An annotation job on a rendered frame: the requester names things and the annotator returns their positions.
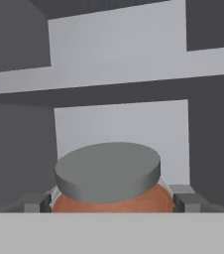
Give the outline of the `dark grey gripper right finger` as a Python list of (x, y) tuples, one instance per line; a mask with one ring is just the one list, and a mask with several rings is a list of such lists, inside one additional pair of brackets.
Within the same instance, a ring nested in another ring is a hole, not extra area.
[(173, 185), (172, 200), (174, 212), (224, 212), (224, 206), (209, 202), (187, 185)]

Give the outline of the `grey open cabinet with shelf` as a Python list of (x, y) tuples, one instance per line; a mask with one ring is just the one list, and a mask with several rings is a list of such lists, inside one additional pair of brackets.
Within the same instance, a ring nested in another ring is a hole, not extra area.
[(158, 150), (171, 184), (224, 205), (224, 48), (200, 44), (224, 0), (168, 0), (50, 21), (51, 63), (0, 72), (0, 103), (50, 107), (57, 151)]

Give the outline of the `honey bottle with grey lid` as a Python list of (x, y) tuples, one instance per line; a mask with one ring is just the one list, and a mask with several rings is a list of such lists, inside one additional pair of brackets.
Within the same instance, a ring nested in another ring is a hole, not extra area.
[(54, 212), (172, 212), (161, 179), (161, 157), (135, 143), (83, 147), (56, 164)]

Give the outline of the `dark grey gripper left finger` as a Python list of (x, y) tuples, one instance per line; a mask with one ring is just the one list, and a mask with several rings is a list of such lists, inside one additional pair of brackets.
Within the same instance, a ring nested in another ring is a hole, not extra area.
[(17, 201), (0, 207), (0, 212), (51, 212), (52, 195), (45, 193), (29, 193)]

